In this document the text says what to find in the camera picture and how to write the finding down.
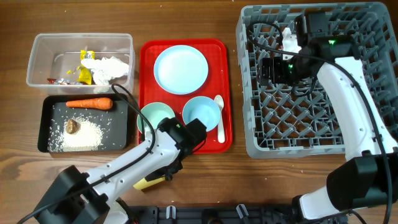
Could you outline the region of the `yellow plastic cup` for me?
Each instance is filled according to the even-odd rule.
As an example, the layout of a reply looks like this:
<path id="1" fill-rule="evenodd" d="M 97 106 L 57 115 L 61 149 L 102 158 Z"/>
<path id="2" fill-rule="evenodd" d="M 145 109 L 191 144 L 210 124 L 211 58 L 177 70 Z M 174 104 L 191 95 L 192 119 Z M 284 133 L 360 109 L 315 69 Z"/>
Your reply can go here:
<path id="1" fill-rule="evenodd" d="M 155 184 L 161 183 L 163 181 L 165 181 L 165 177 L 160 177 L 158 179 L 150 180 L 150 181 L 148 181 L 145 178 L 143 178 L 140 181 L 138 181 L 136 184 L 134 184 L 133 187 L 136 190 L 143 190 L 143 189 L 151 187 L 151 186 L 153 186 Z"/>

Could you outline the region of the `green bowl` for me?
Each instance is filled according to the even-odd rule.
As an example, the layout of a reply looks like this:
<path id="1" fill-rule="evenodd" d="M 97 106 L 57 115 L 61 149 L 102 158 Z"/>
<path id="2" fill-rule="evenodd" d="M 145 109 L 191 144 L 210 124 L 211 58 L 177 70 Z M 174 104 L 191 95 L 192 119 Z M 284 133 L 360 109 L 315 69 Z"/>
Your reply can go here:
<path id="1" fill-rule="evenodd" d="M 169 105 L 161 102 L 153 102 L 145 105 L 145 107 L 141 109 L 141 113 L 148 119 L 154 129 L 157 129 L 158 124 L 164 118 L 175 117 L 173 109 Z"/>

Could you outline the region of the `red serving tray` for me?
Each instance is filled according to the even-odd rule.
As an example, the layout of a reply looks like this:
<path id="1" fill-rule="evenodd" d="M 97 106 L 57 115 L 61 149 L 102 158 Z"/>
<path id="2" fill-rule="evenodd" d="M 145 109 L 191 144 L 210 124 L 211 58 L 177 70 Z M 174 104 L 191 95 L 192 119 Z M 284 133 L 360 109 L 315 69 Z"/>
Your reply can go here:
<path id="1" fill-rule="evenodd" d="M 206 58 L 209 76 L 204 85 L 194 93 L 173 95 L 163 90 L 155 81 L 154 65 L 156 58 L 165 49 L 174 45 L 189 45 L 199 50 Z M 226 140 L 218 142 L 217 129 L 208 132 L 206 144 L 198 151 L 199 154 L 216 154 L 227 151 L 233 143 L 233 118 L 231 112 L 228 54 L 227 49 L 218 39 L 175 39 L 151 40 L 146 42 L 140 51 L 139 72 L 139 106 L 143 108 L 149 103 L 162 102 L 169 105 L 176 117 L 182 119 L 185 103 L 196 96 L 207 96 L 213 99 L 221 95 L 224 108 L 221 111 Z"/>

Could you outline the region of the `white rice pile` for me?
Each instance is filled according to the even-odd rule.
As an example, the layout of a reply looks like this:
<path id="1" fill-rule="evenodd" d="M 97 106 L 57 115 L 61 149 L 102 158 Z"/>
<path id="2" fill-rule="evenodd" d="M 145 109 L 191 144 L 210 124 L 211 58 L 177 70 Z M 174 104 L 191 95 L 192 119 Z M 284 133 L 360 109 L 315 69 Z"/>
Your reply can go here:
<path id="1" fill-rule="evenodd" d="M 105 141 L 111 130 L 110 113 L 86 108 L 69 108 L 65 103 L 52 106 L 47 138 L 49 152 L 97 151 L 105 149 Z M 79 130 L 68 134 L 65 126 L 69 119 L 80 124 Z"/>

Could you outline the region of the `orange carrot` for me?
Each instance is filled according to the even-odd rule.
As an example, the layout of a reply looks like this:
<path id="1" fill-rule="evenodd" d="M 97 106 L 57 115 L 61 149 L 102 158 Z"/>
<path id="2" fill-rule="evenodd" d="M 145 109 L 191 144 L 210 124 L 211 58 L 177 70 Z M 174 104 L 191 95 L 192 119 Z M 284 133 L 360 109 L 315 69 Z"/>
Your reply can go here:
<path id="1" fill-rule="evenodd" d="M 93 108 L 97 110 L 110 110 L 113 101 L 110 98 L 92 98 L 86 100 L 73 100 L 66 102 L 69 108 Z"/>

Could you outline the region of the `brown food scrap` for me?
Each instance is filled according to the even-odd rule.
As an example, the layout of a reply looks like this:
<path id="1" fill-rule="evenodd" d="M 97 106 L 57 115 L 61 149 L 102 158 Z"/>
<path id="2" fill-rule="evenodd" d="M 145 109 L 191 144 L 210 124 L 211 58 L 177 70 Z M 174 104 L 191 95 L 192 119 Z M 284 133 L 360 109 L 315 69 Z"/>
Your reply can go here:
<path id="1" fill-rule="evenodd" d="M 65 126 L 65 130 L 68 134 L 76 133 L 79 130 L 79 128 L 80 128 L 80 124 L 77 121 L 75 121 L 74 119 L 69 119 Z"/>

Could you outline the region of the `red snack wrapper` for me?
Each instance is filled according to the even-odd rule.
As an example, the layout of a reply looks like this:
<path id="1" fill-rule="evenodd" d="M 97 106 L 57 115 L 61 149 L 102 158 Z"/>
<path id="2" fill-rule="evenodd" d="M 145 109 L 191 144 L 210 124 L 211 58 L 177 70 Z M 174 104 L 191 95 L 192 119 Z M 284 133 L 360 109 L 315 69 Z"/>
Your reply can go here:
<path id="1" fill-rule="evenodd" d="M 70 80 L 64 78 L 48 78 L 47 81 L 51 85 L 82 85 L 80 82 L 71 82 Z"/>

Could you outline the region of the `yellow snack wrapper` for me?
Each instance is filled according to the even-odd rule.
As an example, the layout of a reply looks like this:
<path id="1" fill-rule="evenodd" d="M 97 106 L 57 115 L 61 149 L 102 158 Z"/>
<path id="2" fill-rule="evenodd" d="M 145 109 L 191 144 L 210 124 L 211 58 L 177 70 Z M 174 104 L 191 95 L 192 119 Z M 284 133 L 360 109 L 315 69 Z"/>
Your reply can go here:
<path id="1" fill-rule="evenodd" d="M 95 52 L 94 51 L 87 51 L 87 50 L 81 50 L 80 51 L 80 60 L 82 61 L 83 59 L 94 59 L 95 58 Z M 71 75 L 77 71 L 80 71 L 80 74 L 78 76 L 78 83 L 82 83 L 84 85 L 91 85 L 92 84 L 92 74 L 91 72 L 83 66 L 81 63 L 79 66 L 77 66 L 74 70 L 69 70 L 67 72 L 68 75 Z"/>

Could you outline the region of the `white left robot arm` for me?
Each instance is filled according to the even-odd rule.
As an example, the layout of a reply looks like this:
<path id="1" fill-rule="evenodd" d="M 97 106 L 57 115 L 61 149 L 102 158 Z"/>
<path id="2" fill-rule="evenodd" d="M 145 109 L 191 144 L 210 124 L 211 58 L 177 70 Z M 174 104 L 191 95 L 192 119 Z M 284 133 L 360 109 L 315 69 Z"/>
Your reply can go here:
<path id="1" fill-rule="evenodd" d="M 154 134 L 117 159 L 80 172 L 75 166 L 56 177 L 34 209 L 39 223 L 103 223 L 111 205 L 144 179 L 172 179 L 182 161 L 206 139 L 199 119 L 182 124 L 163 119 Z"/>

